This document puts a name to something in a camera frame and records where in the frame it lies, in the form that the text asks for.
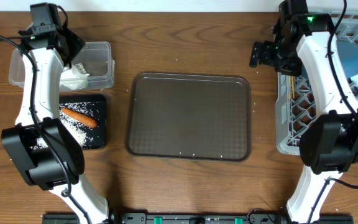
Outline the wooden chopstick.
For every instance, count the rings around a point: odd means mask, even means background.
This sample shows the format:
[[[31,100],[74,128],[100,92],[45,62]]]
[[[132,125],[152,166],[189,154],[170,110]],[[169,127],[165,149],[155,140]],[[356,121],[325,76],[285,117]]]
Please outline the wooden chopstick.
[[[288,82],[289,82],[288,101],[291,102],[291,99],[292,99],[292,77],[288,76]]]
[[[291,98],[295,99],[295,77],[290,77]]]

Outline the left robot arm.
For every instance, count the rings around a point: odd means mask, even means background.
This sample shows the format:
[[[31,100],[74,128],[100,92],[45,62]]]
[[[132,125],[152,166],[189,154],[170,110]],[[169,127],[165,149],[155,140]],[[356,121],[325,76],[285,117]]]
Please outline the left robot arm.
[[[21,36],[24,94],[15,126],[1,133],[2,145],[28,185],[60,197],[80,223],[104,223],[108,201],[85,176],[82,148],[59,114],[61,74],[85,43],[65,26],[41,24]]]

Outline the aluminium foil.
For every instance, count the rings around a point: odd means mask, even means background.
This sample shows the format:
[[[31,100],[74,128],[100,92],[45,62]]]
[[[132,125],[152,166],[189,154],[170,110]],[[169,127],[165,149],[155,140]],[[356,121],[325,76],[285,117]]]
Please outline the aluminium foil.
[[[72,73],[74,75],[86,75],[87,72],[82,63],[74,64],[71,66]]]

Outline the large blue plate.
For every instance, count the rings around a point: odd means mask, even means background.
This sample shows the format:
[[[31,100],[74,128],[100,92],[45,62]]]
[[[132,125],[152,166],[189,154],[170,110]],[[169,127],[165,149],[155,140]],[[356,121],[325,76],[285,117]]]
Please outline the large blue plate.
[[[358,75],[358,45],[354,42],[337,41],[337,52],[346,77]]]

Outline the white tissue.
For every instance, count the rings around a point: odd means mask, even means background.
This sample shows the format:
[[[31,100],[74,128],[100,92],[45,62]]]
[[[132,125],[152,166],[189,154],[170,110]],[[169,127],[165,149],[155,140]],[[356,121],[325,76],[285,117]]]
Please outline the white tissue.
[[[65,68],[60,76],[60,86],[70,90],[80,90],[87,86],[89,73],[83,73],[77,68]]]

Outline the orange carrot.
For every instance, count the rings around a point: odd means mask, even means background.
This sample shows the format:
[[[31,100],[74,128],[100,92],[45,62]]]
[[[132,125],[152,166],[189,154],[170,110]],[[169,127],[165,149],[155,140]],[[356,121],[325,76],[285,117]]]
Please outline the orange carrot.
[[[80,122],[81,124],[84,124],[85,126],[87,126],[89,128],[96,128],[98,126],[97,121],[93,118],[90,118],[87,115],[81,114],[79,112],[73,111],[68,108],[62,108],[61,110],[63,113],[65,113],[69,117],[77,120],[78,122]]]

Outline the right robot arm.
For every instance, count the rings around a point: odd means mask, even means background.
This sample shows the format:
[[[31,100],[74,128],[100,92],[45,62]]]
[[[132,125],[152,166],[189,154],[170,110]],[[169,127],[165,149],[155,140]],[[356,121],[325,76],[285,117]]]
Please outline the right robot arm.
[[[287,223],[316,223],[333,183],[358,163],[358,101],[347,81],[337,50],[337,25],[329,14],[280,15],[272,42],[255,42],[250,66],[264,64],[297,77],[306,70],[316,119],[301,135],[303,162],[295,192],[286,203]]]

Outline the pile of white rice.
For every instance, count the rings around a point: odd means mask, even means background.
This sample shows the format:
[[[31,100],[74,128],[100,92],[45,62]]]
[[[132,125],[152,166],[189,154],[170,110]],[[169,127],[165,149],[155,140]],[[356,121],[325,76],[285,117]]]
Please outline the pile of white rice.
[[[87,102],[60,103],[59,110],[60,120],[62,124],[64,125],[64,127],[67,128],[69,133],[75,138],[75,140],[83,149],[91,149],[91,143],[94,140],[94,137],[91,137],[91,132],[95,131],[96,128],[89,128],[84,124],[81,124],[77,120],[63,113],[61,109],[68,108],[81,114],[87,115],[90,118],[93,118],[93,112],[90,110],[89,106],[91,106],[91,103]]]

